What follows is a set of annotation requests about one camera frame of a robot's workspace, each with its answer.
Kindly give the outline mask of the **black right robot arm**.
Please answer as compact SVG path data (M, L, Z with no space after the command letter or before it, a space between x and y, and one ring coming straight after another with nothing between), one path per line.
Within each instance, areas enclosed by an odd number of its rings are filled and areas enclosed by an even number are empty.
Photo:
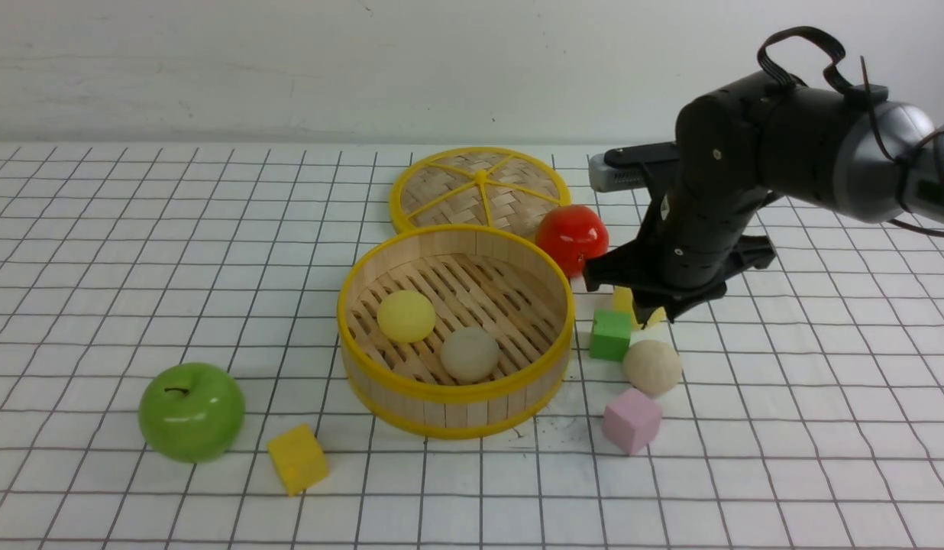
M911 213L944 238L944 125L887 97L881 85L779 88L753 73L685 105L674 140L591 157L595 191L646 188L651 203L633 241L584 262L587 291L630 289L640 323L720 299L733 277L775 261L768 237L745 229L782 198L870 224Z

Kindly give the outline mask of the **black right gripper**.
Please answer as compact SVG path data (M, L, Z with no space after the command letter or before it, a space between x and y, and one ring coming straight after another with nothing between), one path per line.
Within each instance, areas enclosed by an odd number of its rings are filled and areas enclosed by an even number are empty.
M765 270L776 260L768 237L745 234L762 206L761 188L724 194L670 187L652 202L637 244L584 261L585 289L625 286L637 303L668 303L665 315L674 322L723 299L738 275Z

